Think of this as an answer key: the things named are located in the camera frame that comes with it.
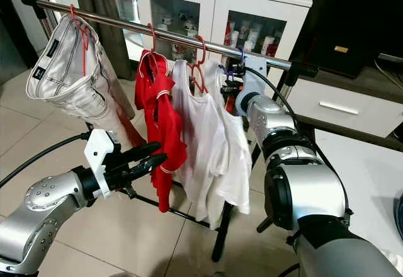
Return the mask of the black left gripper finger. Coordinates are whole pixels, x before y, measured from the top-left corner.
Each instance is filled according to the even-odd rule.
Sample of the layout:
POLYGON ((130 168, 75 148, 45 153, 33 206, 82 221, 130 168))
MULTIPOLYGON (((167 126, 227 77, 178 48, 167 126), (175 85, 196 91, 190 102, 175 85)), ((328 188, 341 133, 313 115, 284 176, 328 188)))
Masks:
POLYGON ((151 156, 162 147, 160 142, 150 142, 149 144, 138 145, 121 153, 124 162, 137 162, 151 156))
POLYGON ((126 173, 126 180, 136 180, 142 176, 146 176, 146 174, 155 171, 166 160, 167 154, 154 154, 142 159, 126 173))

